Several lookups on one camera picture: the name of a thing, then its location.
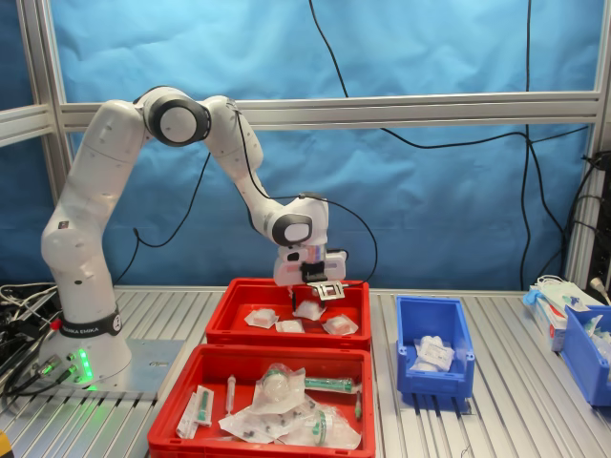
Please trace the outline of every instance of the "plastic packaging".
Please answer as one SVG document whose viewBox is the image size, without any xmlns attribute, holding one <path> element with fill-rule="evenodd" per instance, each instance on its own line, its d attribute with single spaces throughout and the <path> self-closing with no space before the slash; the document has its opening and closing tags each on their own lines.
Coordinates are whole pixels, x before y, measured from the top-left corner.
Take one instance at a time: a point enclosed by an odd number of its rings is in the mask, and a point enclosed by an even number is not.
<svg viewBox="0 0 611 458">
<path fill-rule="evenodd" d="M 198 403 L 199 410 L 196 418 L 196 423 L 203 427 L 212 425 L 212 405 L 214 402 L 214 391 L 204 386 L 198 385 Z"/>
<path fill-rule="evenodd" d="M 454 350 L 443 344 L 440 337 L 425 336 L 416 343 L 418 357 L 411 370 L 448 372 L 452 366 Z"/>
<path fill-rule="evenodd" d="M 329 334 L 335 336 L 347 336 L 348 334 L 354 334 L 359 326 L 346 315 L 338 315 L 337 317 L 330 318 L 323 328 Z"/>
<path fill-rule="evenodd" d="M 253 413 L 252 409 L 247 407 L 233 415 L 233 418 L 226 417 L 222 423 L 220 422 L 220 425 L 222 429 L 232 434 L 235 432 L 238 437 L 243 437 L 245 434 L 248 439 L 253 441 L 255 438 L 273 441 L 302 427 L 306 419 L 313 416 L 319 409 L 320 406 L 313 399 L 305 396 L 305 401 L 302 404 L 286 413 L 259 415 Z"/>
<path fill-rule="evenodd" d="M 608 362 L 611 366 L 611 344 L 601 339 L 599 336 L 593 335 L 591 337 L 594 346 L 599 351 L 600 355 Z M 609 377 L 607 380 L 611 381 L 611 370 L 609 371 Z"/>
<path fill-rule="evenodd" d="M 286 320 L 276 323 L 278 332 L 305 332 L 301 320 Z"/>
<path fill-rule="evenodd" d="M 312 320 L 313 322 L 317 322 L 320 320 L 323 313 L 325 313 L 325 310 L 327 310 L 327 308 L 321 308 L 317 302 L 303 301 L 299 304 L 297 310 L 293 312 L 293 316 L 306 318 L 308 320 Z"/>
<path fill-rule="evenodd" d="M 274 438 L 264 432 L 261 432 L 259 425 L 259 415 L 253 414 L 249 407 L 245 410 L 241 410 L 235 415 L 221 418 L 219 420 L 219 426 L 222 430 L 225 430 L 246 442 L 254 444 L 269 444 L 273 442 Z"/>
<path fill-rule="evenodd" d="M 305 389 L 314 391 L 333 391 L 336 393 L 354 393 L 354 382 L 352 379 L 324 379 L 317 377 L 305 377 Z"/>
<path fill-rule="evenodd" d="M 602 315 L 597 315 L 583 326 L 583 329 L 585 329 L 585 333 L 588 335 L 588 337 L 592 337 L 594 335 L 594 331 L 596 331 L 596 326 L 599 324 L 601 318 Z"/>
<path fill-rule="evenodd" d="M 248 314 L 244 321 L 250 326 L 264 327 L 269 329 L 280 317 L 271 308 L 260 308 Z"/>
<path fill-rule="evenodd" d="M 306 370 L 295 372 L 283 364 L 272 364 L 255 385 L 252 412 L 285 413 L 306 399 Z"/>
<path fill-rule="evenodd" d="M 236 378 L 231 375 L 227 379 L 227 399 L 225 400 L 225 409 L 227 410 L 227 415 L 231 415 L 231 411 L 233 410 L 233 400 L 236 397 Z"/>
<path fill-rule="evenodd" d="M 611 344 L 611 332 L 609 332 L 609 331 L 601 331 L 600 328 L 598 328 L 598 329 L 596 329 L 594 331 L 594 335 L 595 336 L 599 336 L 605 342 L 607 342 L 608 344 Z"/>
<path fill-rule="evenodd" d="M 356 449 L 361 435 L 352 429 L 342 413 L 334 407 L 320 406 L 303 425 L 279 438 L 290 446 Z"/>
<path fill-rule="evenodd" d="M 180 439 L 193 439 L 195 432 L 198 430 L 198 424 L 195 419 L 198 415 L 198 393 L 192 393 L 187 408 L 180 417 L 179 425 L 176 428 L 176 434 Z"/>
</svg>

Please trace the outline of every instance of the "red plastic bin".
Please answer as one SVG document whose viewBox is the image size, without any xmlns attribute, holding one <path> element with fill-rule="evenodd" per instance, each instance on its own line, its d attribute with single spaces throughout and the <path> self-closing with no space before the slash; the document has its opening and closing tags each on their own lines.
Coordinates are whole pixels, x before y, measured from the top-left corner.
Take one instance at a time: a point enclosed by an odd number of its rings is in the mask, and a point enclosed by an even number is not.
<svg viewBox="0 0 611 458">
<path fill-rule="evenodd" d="M 359 281 L 343 281 L 358 284 Z M 293 287 L 297 305 L 302 301 L 318 301 L 312 288 Z M 285 333 L 276 327 L 263 329 L 249 326 L 244 318 L 253 310 L 273 308 L 279 321 L 295 320 L 290 297 L 285 287 L 272 279 L 234 279 L 222 295 L 208 326 L 206 339 L 210 344 L 256 344 L 309 348 L 353 348 L 369 350 L 371 326 L 369 318 L 369 286 L 366 283 L 344 290 L 343 299 L 329 301 L 327 311 L 318 322 L 301 318 L 305 333 Z M 346 315 L 358 324 L 358 330 L 348 336 L 327 334 L 322 323 L 338 315 Z"/>
<path fill-rule="evenodd" d="M 234 412 L 252 404 L 255 382 L 273 363 L 282 363 L 293 370 L 305 368 L 311 377 L 352 377 L 363 384 L 363 416 L 354 416 L 353 395 L 308 391 L 319 403 L 339 408 L 350 425 L 361 433 L 361 444 L 355 450 L 338 448 L 297 447 L 276 444 L 249 444 L 217 440 L 230 436 L 219 427 L 225 416 L 227 378 L 236 377 Z M 194 439 L 180 439 L 176 428 L 197 385 L 214 390 L 212 426 L 199 427 Z M 328 458 L 375 456 L 371 358 L 366 351 L 346 349 L 299 349 L 247 345 L 200 345 L 193 350 L 170 395 L 149 430 L 149 451 L 152 458 Z"/>
</svg>

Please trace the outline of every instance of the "sealed plastic bag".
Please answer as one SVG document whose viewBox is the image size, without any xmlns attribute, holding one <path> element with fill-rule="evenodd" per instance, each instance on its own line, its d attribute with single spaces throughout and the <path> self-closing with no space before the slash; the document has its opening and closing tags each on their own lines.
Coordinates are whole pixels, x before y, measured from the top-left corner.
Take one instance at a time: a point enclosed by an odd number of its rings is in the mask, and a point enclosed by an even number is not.
<svg viewBox="0 0 611 458">
<path fill-rule="evenodd" d="M 229 415 L 219 420 L 219 426 L 222 430 L 233 434 L 246 442 L 255 444 L 269 444 L 274 438 L 262 432 L 260 428 L 260 420 L 258 415 L 254 415 L 249 411 L 250 407 Z"/>
<path fill-rule="evenodd" d="M 289 446 L 343 448 L 354 450 L 361 443 L 361 435 L 350 427 L 348 420 L 335 407 L 322 406 L 303 425 L 280 441 Z"/>
<path fill-rule="evenodd" d="M 277 322 L 276 330 L 278 332 L 305 332 L 301 320 L 286 320 L 284 322 Z"/>
<path fill-rule="evenodd" d="M 327 320 L 327 322 L 323 324 L 323 328 L 329 334 L 346 336 L 348 334 L 354 334 L 359 326 L 346 315 L 338 315 L 337 317 Z"/>
<path fill-rule="evenodd" d="M 244 434 L 251 439 L 249 442 L 256 442 L 257 439 L 272 440 L 286 435 L 291 431 L 302 427 L 307 418 L 313 416 L 319 410 L 319 405 L 309 396 L 305 396 L 305 401 L 300 405 L 291 408 L 286 413 L 253 413 L 250 407 L 241 410 L 233 415 L 233 419 L 221 420 L 221 428 L 227 432 L 235 433 L 242 437 Z"/>
<path fill-rule="evenodd" d="M 250 326 L 264 327 L 269 329 L 279 319 L 271 308 L 260 308 L 259 310 L 253 310 L 248 314 L 244 321 Z"/>
<path fill-rule="evenodd" d="M 283 364 L 272 364 L 255 384 L 252 412 L 285 413 L 306 399 L 306 370 L 295 372 Z"/>
<path fill-rule="evenodd" d="M 440 337 L 425 336 L 416 342 L 418 357 L 410 370 L 448 372 L 452 366 L 454 350 L 443 344 Z"/>
<path fill-rule="evenodd" d="M 321 308 L 317 302 L 303 301 L 299 304 L 297 310 L 293 312 L 293 316 L 306 318 L 308 320 L 312 320 L 313 322 L 317 322 L 320 320 L 323 313 L 325 313 L 325 310 L 327 310 L 327 308 Z"/>
</svg>

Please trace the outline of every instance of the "green light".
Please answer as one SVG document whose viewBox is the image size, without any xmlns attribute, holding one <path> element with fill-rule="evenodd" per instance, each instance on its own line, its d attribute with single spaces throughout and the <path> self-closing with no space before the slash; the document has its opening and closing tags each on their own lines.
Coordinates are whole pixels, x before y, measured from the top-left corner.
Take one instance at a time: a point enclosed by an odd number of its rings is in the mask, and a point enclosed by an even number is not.
<svg viewBox="0 0 611 458">
<path fill-rule="evenodd" d="M 90 382 L 94 378 L 94 373 L 90 368 L 89 360 L 87 359 L 87 352 L 81 348 L 78 350 L 78 355 L 80 356 L 80 362 L 83 364 L 85 375 L 87 376 L 87 378 L 81 379 L 81 382 Z"/>
</svg>

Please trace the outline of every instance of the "label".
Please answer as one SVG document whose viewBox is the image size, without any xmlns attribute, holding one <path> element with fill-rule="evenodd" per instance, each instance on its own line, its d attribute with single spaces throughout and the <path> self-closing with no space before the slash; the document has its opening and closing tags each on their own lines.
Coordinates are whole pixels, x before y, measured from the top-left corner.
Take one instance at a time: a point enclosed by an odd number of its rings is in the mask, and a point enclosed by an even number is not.
<svg viewBox="0 0 611 458">
<path fill-rule="evenodd" d="M 446 348 L 431 342 L 422 343 L 420 352 L 418 353 L 418 358 L 423 362 L 434 364 L 444 370 L 450 370 L 453 356 L 454 352 L 451 348 Z"/>
</svg>

